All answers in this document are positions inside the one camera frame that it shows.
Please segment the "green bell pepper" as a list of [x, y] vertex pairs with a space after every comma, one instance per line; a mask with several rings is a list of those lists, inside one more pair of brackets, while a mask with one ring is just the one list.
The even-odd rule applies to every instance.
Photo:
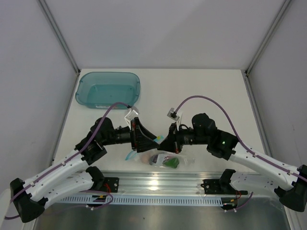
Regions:
[[170, 158], [163, 162], [163, 166], [167, 168], [176, 169], [180, 164], [180, 161], [178, 158]]

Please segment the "clear zip top bag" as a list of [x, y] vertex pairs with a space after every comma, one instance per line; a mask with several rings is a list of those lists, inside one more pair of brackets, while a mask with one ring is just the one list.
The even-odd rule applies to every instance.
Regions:
[[167, 168], [165, 166], [163, 166], [163, 162], [167, 159], [170, 158], [178, 158], [180, 161], [180, 164], [177, 168], [179, 167], [183, 167], [186, 165], [190, 165], [192, 163], [195, 162], [195, 160], [193, 158], [187, 157], [185, 155], [180, 155], [180, 154], [175, 154], [175, 153], [171, 153], [171, 152], [167, 152], [167, 151], [161, 151], [161, 150], [157, 150], [157, 149], [152, 149], [146, 152], [141, 152], [141, 153], [137, 153], [136, 151], [131, 151], [125, 158], [126, 161], [136, 161], [139, 163], [142, 163], [140, 160], [140, 156], [142, 155], [147, 155], [147, 156], [153, 156], [155, 154], [159, 154], [160, 158], [160, 164], [156, 164], [156, 165], [151, 165], [153, 167], [158, 167], [158, 168]]

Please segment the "purple eggplant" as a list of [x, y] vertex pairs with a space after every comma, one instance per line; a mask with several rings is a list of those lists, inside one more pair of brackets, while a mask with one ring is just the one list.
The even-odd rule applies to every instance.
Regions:
[[156, 164], [160, 164], [160, 156], [159, 154], [155, 154], [153, 156], [150, 157], [149, 159], [149, 164], [150, 165], [156, 165]]

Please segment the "pink egg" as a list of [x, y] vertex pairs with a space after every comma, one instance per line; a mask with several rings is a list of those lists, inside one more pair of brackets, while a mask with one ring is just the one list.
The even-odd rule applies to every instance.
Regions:
[[141, 160], [142, 163], [148, 164], [149, 160], [150, 160], [150, 156], [142, 155], [142, 156], [140, 156], [140, 160]]

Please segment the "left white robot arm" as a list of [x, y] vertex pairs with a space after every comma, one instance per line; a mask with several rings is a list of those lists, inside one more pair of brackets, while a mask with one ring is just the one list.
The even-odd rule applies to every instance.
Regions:
[[93, 163], [106, 155], [106, 146], [129, 143], [132, 150], [145, 152], [159, 147], [156, 140], [138, 117], [132, 119], [129, 126], [118, 128], [105, 116], [97, 119], [87, 136], [60, 162], [26, 180], [11, 181], [17, 217], [27, 223], [66, 196], [86, 190], [100, 191], [105, 177]]

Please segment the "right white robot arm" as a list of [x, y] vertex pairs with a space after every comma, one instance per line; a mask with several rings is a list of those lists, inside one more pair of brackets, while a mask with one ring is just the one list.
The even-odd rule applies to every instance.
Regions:
[[242, 164], [258, 173], [268, 176], [277, 183], [274, 192], [286, 207], [303, 212], [307, 204], [307, 167], [295, 167], [277, 161], [265, 154], [257, 153], [239, 137], [219, 130], [215, 121], [205, 113], [192, 118], [193, 128], [181, 129], [179, 116], [171, 112], [168, 117], [175, 122], [169, 128], [168, 136], [159, 149], [180, 153], [184, 145], [206, 145], [213, 156]]

